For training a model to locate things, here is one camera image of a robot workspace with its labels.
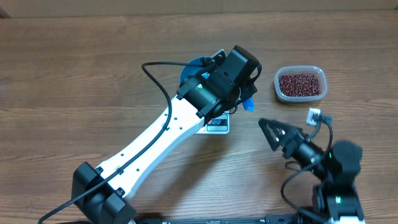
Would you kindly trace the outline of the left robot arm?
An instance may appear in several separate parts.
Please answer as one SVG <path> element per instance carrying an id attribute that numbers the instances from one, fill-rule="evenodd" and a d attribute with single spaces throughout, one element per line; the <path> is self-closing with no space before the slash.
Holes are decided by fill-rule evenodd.
<path id="1" fill-rule="evenodd" d="M 251 99 L 258 78 L 252 73 L 261 72 L 258 59 L 238 45 L 181 67 L 177 94 L 166 97 L 166 109 L 143 133 L 98 166 L 84 162 L 73 173 L 73 203 L 90 223 L 133 223 L 129 200 L 147 176 L 184 140 Z"/>

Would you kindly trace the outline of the blue plastic measuring scoop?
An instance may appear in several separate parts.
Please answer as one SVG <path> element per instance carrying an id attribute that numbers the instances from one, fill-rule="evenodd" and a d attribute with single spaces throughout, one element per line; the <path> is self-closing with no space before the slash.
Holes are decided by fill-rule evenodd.
<path id="1" fill-rule="evenodd" d="M 244 108 L 246 111 L 253 112 L 254 109 L 255 109 L 255 104 L 254 104 L 254 100 L 253 100 L 252 97 L 243 100 L 243 101 L 242 101 L 242 105 L 243 105 L 243 108 Z"/>

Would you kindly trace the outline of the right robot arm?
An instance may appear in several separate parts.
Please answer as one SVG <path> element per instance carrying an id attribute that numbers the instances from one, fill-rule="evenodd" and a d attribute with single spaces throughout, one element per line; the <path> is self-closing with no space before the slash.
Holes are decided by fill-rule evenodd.
<path id="1" fill-rule="evenodd" d="M 304 172 L 310 172 L 320 180 L 313 187 L 312 205 L 299 207 L 285 194 L 284 201 L 296 210 L 293 215 L 268 215 L 267 223 L 364 223 L 364 213 L 354 185 L 361 171 L 363 150 L 349 140 L 328 142 L 326 149 L 317 146 L 313 137 L 322 124 L 331 129 L 332 118 L 313 116 L 315 130 L 306 134 L 302 128 L 276 120 L 261 118 L 258 122 L 270 148 L 282 149 L 287 160 L 285 168 L 297 164 L 298 169 L 282 183 L 284 190 L 288 182 Z"/>

